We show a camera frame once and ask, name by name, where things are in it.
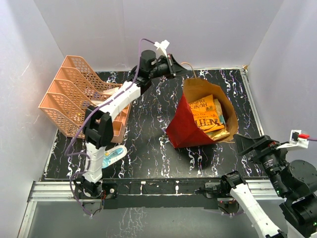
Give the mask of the gold teal kettle chips bag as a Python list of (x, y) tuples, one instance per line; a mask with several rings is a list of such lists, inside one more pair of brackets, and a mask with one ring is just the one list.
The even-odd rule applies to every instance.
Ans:
[(207, 132), (207, 136), (213, 141), (220, 141), (229, 136), (229, 132), (226, 129), (226, 122), (223, 116), (221, 104), (218, 99), (213, 100), (216, 113), (218, 116), (218, 121), (216, 122), (216, 127), (211, 132)]

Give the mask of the orange honey dijon chip bag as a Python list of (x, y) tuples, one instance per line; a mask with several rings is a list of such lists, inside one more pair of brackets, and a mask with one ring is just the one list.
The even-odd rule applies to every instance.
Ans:
[(216, 127), (218, 116), (213, 102), (213, 95), (208, 95), (189, 103), (196, 126), (204, 133), (211, 132)]

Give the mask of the red brown paper bag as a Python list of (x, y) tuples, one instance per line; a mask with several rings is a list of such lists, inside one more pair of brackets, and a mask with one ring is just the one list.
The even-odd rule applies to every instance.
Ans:
[[(226, 122), (229, 136), (220, 140), (211, 140), (206, 133), (200, 130), (193, 118), (189, 103), (213, 95), (218, 99)], [(187, 78), (183, 83), (183, 94), (178, 103), (175, 116), (166, 129), (166, 134), (174, 148), (185, 148), (209, 145), (216, 142), (228, 142), (238, 131), (238, 120), (234, 107), (220, 86), (198, 77)]]

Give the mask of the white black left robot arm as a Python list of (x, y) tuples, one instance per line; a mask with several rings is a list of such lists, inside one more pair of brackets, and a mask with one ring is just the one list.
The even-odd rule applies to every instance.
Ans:
[(77, 188), (88, 197), (96, 198), (102, 193), (102, 165), (106, 147), (114, 137), (115, 118), (134, 100), (138, 99), (152, 84), (152, 79), (172, 79), (188, 74), (172, 54), (157, 56), (152, 50), (139, 54), (138, 64), (117, 92), (98, 106), (89, 106), (85, 112), (83, 134), (86, 145), (86, 164)]

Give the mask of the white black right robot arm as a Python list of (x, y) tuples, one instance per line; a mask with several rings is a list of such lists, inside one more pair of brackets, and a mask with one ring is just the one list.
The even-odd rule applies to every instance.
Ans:
[(317, 236), (317, 169), (305, 160), (287, 162), (290, 150), (307, 149), (312, 138), (292, 130), (289, 141), (280, 143), (268, 135), (249, 138), (235, 134), (238, 155), (255, 152), (250, 160), (261, 165), (277, 196), (284, 199), (282, 210), (288, 231), (282, 231), (264, 212), (247, 182), (237, 172), (221, 177), (221, 192), (233, 197), (243, 209), (261, 238), (315, 238)]

